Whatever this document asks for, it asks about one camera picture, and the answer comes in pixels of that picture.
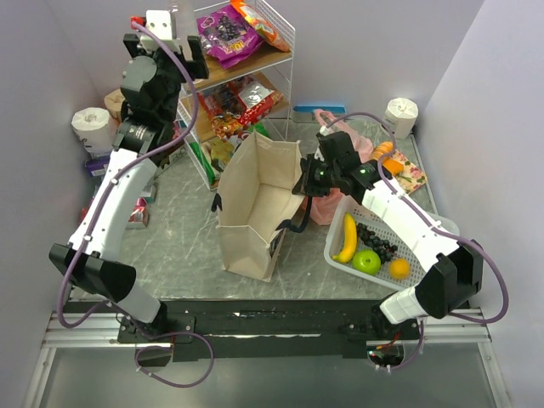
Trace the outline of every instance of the purple snack bag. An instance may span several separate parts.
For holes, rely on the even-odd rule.
[[[202,47],[227,69],[246,59],[263,43],[263,39],[231,6],[196,19]]]

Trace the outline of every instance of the banana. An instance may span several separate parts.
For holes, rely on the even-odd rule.
[[[343,216],[343,250],[332,257],[333,260],[343,264],[351,261],[357,251],[357,226],[350,213]]]

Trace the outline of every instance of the white plastic basket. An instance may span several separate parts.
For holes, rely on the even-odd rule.
[[[332,256],[338,254],[343,247],[343,216],[345,213],[350,213],[357,224],[362,223],[367,225],[369,229],[375,231],[377,236],[381,239],[389,240],[391,244],[395,244],[399,247],[396,255],[398,258],[404,258],[410,263],[410,276],[403,280],[393,279],[389,275],[389,263],[383,264],[379,272],[375,276],[372,276],[354,269],[351,263],[333,261]],[[441,221],[441,226],[446,230],[459,235],[459,228],[453,221],[442,218],[436,214],[429,213],[429,215],[435,220]],[[362,251],[364,249],[370,248],[359,240],[357,251]],[[379,285],[390,287],[396,291],[401,291],[407,287],[418,284],[425,275],[425,271],[410,248],[408,248],[408,246],[378,216],[357,204],[357,202],[349,196],[345,196],[340,201],[337,210],[334,213],[331,228],[326,236],[325,260],[333,268],[343,270],[351,275],[359,276],[360,278],[367,279]]]

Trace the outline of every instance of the marble table surface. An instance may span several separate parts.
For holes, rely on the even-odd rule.
[[[274,123],[285,126],[285,121]],[[350,125],[374,145],[387,139],[374,123],[350,121]],[[288,140],[301,140],[304,155],[315,151],[318,131],[317,124],[289,122]],[[398,149],[421,166],[413,138],[401,140]],[[323,250],[328,227],[313,222],[302,234],[286,233],[270,283],[225,272],[215,233],[217,216],[210,211],[213,193],[190,158],[183,157],[157,183],[148,228],[126,231],[119,258],[136,268],[140,285],[157,298],[383,298],[392,292],[326,263]],[[436,212],[427,185],[411,197],[426,211]],[[93,297],[75,289],[71,298]]]

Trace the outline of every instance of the bunch of black grapes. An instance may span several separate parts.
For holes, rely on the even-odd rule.
[[[361,223],[357,224],[357,236],[367,247],[372,248],[372,251],[377,253],[382,264],[393,259],[395,252],[399,249],[396,245],[391,245],[389,240],[382,240],[376,235],[376,232]]]
[[[217,26],[218,38],[223,41],[231,41],[240,36],[240,29],[243,28],[236,24],[228,16],[224,15],[219,19]]]

